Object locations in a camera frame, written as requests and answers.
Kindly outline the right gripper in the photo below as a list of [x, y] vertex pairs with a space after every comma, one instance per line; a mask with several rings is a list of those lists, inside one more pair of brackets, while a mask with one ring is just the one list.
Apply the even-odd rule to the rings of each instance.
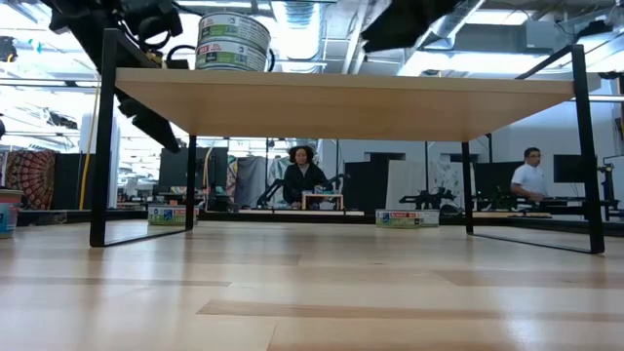
[[463, 0], [391, 0], [361, 33], [365, 53], [404, 49], [415, 44], [429, 26], [451, 13]]

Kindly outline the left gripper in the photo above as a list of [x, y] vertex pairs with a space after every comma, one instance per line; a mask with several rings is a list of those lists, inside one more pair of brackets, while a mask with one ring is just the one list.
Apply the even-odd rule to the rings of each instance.
[[[182, 33], [179, 14], [172, 0], [119, 0], [119, 14], [126, 26], [139, 38], [151, 38], [163, 32], [172, 36]], [[192, 50], [191, 45], [177, 45], [169, 50], [165, 64], [168, 69], [188, 69], [187, 59], [174, 59], [179, 50]], [[267, 55], [267, 72], [274, 70], [276, 57], [269, 48]]]

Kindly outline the wooden shelf black metal legs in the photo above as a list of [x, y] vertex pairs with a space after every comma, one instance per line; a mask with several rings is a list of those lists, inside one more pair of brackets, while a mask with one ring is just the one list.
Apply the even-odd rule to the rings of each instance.
[[163, 69], [121, 31], [103, 32], [90, 244], [106, 246], [113, 98], [123, 91], [191, 138], [317, 137], [457, 141], [575, 102], [589, 221], [589, 253], [605, 251], [584, 49], [566, 46], [568, 81], [531, 69], [513, 80]]

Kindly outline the small background wooden shelf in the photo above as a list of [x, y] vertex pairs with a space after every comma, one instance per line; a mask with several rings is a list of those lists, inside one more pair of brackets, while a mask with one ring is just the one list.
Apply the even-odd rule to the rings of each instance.
[[301, 208], [305, 211], [343, 211], [344, 199], [341, 194], [303, 193]]

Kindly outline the black background monitor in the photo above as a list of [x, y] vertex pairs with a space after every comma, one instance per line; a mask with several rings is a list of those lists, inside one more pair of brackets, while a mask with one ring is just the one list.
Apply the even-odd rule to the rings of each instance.
[[553, 180], [556, 183], [582, 183], [587, 170], [596, 168], [586, 163], [582, 155], [553, 156]]
[[[224, 187], [227, 178], [228, 149], [225, 147], [196, 148], [195, 187]], [[178, 153], [163, 149], [160, 158], [159, 186], [170, 188], [187, 183], [188, 149]]]
[[512, 196], [511, 180], [523, 162], [478, 163], [474, 165], [475, 192], [479, 200]]

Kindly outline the person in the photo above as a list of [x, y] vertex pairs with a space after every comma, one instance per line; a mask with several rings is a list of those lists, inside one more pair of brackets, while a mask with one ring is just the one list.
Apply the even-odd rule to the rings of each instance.
[[517, 196], [540, 202], [548, 196], [544, 174], [539, 168], [541, 151], [530, 147], [524, 152], [524, 163], [513, 173], [510, 190]]
[[325, 185], [324, 172], [313, 163], [314, 151], [310, 146], [294, 146], [289, 151], [291, 164], [284, 173], [283, 198], [293, 208], [301, 208], [304, 191]]

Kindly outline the white background board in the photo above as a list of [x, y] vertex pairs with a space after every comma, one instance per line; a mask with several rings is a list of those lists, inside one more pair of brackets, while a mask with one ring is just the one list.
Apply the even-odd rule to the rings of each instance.
[[[462, 208], [464, 205], [462, 166], [459, 163], [430, 162], [427, 181], [430, 193], [440, 187], [448, 189], [454, 200], [443, 201]], [[417, 195], [425, 189], [425, 164], [423, 162], [392, 160], [388, 167], [385, 208], [387, 210], [413, 210], [413, 204], [401, 204], [406, 195]]]

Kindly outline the black background panel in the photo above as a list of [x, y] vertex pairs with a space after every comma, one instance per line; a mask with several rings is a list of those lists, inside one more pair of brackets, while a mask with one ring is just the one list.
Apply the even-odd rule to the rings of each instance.
[[373, 152], [365, 154], [365, 162], [346, 163], [343, 195], [345, 206], [366, 215], [384, 209], [387, 195], [389, 164], [392, 160], [404, 161], [405, 153]]

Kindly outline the black background partition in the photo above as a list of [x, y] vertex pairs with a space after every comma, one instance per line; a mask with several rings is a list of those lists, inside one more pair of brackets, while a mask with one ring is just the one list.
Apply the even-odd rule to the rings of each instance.
[[[96, 158], [92, 154], [85, 188], [83, 210], [92, 208]], [[52, 210], [79, 210], [82, 189], [82, 175], [85, 168], [86, 154], [56, 154]]]

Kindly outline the black hanging device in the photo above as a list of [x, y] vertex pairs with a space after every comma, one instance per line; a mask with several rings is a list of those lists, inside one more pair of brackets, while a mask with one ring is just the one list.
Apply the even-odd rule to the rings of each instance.
[[15, 38], [12, 36], [0, 36], [0, 61], [14, 62], [17, 58]]

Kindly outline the red patterned tapestry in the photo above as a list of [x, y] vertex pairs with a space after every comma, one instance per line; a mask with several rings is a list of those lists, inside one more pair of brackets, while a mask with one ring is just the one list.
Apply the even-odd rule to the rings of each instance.
[[27, 210], [49, 210], [55, 185], [56, 153], [11, 151], [7, 155], [5, 186], [23, 192]]

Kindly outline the black background stand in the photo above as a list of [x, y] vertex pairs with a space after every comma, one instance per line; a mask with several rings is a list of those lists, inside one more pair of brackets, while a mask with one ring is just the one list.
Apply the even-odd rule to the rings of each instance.
[[610, 163], [598, 167], [598, 171], [604, 176], [602, 182], [604, 199], [602, 200], [602, 205], [604, 208], [605, 221], [610, 221], [613, 216], [618, 216], [619, 213], [618, 205], [620, 201], [615, 198], [613, 170], [614, 167]]

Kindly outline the silver spiral ventilation duct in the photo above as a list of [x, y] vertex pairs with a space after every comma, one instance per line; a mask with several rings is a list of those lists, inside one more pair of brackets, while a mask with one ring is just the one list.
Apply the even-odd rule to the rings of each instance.
[[416, 43], [418, 50], [452, 50], [455, 37], [486, 2], [486, 0], [460, 0], [447, 14], [435, 20]]

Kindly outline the black aluminium table frame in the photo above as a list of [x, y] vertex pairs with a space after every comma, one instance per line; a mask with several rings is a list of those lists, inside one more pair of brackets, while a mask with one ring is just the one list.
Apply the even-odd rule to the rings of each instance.
[[[589, 223], [583, 220], [521, 217], [477, 217], [473, 214], [474, 228], [481, 226], [507, 226], [545, 231], [557, 231], [575, 234], [588, 234]], [[54, 225], [65, 223], [90, 223], [90, 210], [54, 210], [20, 211], [17, 226]], [[200, 221], [249, 221], [249, 222], [286, 222], [286, 223], [321, 223], [321, 224], [375, 224], [374, 215], [279, 211], [263, 213], [221, 213], [208, 212], [199, 214]]]

